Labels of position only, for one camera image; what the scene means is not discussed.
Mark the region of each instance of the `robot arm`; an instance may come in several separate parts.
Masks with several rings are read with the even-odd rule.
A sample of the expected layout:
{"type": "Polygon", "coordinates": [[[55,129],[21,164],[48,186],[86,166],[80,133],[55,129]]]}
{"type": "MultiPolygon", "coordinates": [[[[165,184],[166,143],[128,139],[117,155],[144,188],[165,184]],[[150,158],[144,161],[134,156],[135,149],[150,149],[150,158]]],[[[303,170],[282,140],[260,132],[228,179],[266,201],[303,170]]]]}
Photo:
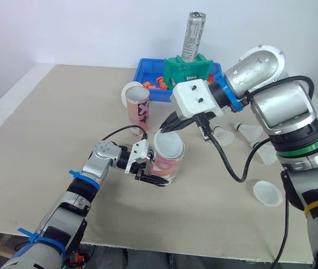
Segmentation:
{"type": "Polygon", "coordinates": [[[281,176],[289,201],[306,215],[318,268],[318,119],[312,94],[309,78],[288,78],[283,53],[262,45],[249,50],[225,74],[216,75],[211,85],[203,80],[177,84],[171,97],[176,112],[161,128],[169,132],[196,122],[203,136],[210,138],[208,119],[221,117],[225,106],[239,112],[251,104],[284,168],[281,176]],[[308,94],[298,80],[308,83],[308,94]]]}
{"type": "Polygon", "coordinates": [[[109,167],[136,174],[135,179],[162,186],[165,179],[144,174],[146,160],[151,157],[147,139],[133,145],[132,152],[113,142],[95,144],[88,160],[78,172],[70,171],[74,179],[65,193],[44,216],[34,233],[24,229],[29,244],[16,253],[2,268],[58,269],[63,261],[78,249],[87,226],[85,217],[91,202],[103,185],[109,167]]]}

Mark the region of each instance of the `table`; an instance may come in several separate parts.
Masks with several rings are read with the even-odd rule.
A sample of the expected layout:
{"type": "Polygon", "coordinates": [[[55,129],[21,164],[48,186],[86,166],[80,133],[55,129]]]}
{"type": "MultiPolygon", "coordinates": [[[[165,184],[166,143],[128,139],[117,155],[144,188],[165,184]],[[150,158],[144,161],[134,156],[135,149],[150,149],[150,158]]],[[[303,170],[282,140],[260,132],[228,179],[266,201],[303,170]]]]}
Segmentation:
{"type": "MultiPolygon", "coordinates": [[[[68,171],[81,168],[94,143],[127,125],[120,92],[134,72],[38,65],[0,100],[1,233],[19,234],[19,227],[34,231],[70,184],[68,171]]],[[[170,103],[150,103],[151,142],[170,112],[170,103]]],[[[214,119],[213,125],[232,129],[235,122],[257,124],[249,108],[226,114],[214,119]]],[[[280,164],[265,166],[255,156],[248,179],[239,184],[194,125],[179,133],[187,150],[173,184],[157,188],[134,180],[123,170],[111,169],[92,203],[82,242],[272,261],[282,241],[284,203],[266,207],[255,199],[252,187],[265,179],[284,193],[280,164]]],[[[138,140],[129,131],[113,139],[121,145],[138,140]]],[[[236,133],[235,142],[224,149],[241,174],[250,152],[248,143],[236,133]]],[[[290,210],[281,261],[312,262],[306,219],[301,211],[292,206],[290,210]]]]}

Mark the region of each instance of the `green ring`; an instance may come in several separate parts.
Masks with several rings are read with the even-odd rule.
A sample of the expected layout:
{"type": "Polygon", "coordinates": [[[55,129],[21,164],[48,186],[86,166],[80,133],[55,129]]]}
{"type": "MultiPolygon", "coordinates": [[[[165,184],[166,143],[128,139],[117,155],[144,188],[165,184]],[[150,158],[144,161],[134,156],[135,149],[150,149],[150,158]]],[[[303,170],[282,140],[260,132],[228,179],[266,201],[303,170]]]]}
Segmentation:
{"type": "Polygon", "coordinates": [[[313,144],[310,144],[307,147],[303,147],[301,149],[298,150],[292,150],[292,151],[277,151],[278,154],[282,157],[295,157],[295,156],[300,156],[303,154],[307,154],[310,153],[314,150],[318,149],[318,141],[316,141],[313,144]]]}

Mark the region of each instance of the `paper cup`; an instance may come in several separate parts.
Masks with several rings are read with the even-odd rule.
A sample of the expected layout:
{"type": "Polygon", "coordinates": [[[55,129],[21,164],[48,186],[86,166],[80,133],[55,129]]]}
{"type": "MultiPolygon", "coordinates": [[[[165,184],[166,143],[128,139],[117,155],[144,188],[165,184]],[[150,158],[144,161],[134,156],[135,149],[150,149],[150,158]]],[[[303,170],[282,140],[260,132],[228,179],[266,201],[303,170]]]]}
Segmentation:
{"type": "MultiPolygon", "coordinates": [[[[149,95],[150,91],[142,86],[131,87],[125,93],[129,122],[141,126],[145,131],[149,131],[149,95]]],[[[135,135],[143,133],[139,128],[130,130],[135,135]]]]}
{"type": "Polygon", "coordinates": [[[185,154],[185,143],[177,132],[161,133],[154,136],[154,157],[150,162],[150,175],[166,179],[169,185],[177,175],[182,157],[185,154]]]}

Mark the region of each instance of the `blue cable tie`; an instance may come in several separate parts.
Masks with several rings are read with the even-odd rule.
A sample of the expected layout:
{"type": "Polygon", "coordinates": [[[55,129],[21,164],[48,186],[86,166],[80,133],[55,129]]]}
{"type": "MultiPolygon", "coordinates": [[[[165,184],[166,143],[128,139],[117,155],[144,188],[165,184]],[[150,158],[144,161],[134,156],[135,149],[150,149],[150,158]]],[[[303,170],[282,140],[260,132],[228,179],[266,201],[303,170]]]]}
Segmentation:
{"type": "Polygon", "coordinates": [[[235,110],[241,111],[243,109],[242,105],[239,103],[239,101],[237,101],[235,94],[232,92],[230,87],[227,85],[224,75],[222,73],[217,73],[214,76],[214,79],[215,79],[216,83],[218,85],[220,85],[220,87],[222,88],[222,90],[226,94],[227,98],[230,100],[230,102],[233,105],[233,107],[235,108],[235,110]]]}
{"type": "Polygon", "coordinates": [[[93,185],[97,190],[100,190],[100,185],[98,184],[98,182],[80,174],[80,172],[70,170],[69,174],[72,174],[74,179],[79,178],[81,180],[84,180],[84,181],[90,183],[91,185],[93,185]]]}
{"type": "Polygon", "coordinates": [[[17,231],[19,231],[22,234],[25,234],[25,235],[29,236],[29,242],[30,243],[46,242],[46,243],[49,243],[49,244],[59,248],[61,250],[61,252],[62,252],[62,259],[64,261],[65,255],[66,255],[66,251],[65,251],[65,247],[63,246],[62,243],[60,243],[60,242],[58,242],[58,241],[56,241],[54,239],[51,239],[51,238],[39,236],[38,233],[31,233],[28,230],[25,230],[23,228],[19,228],[17,231]]]}

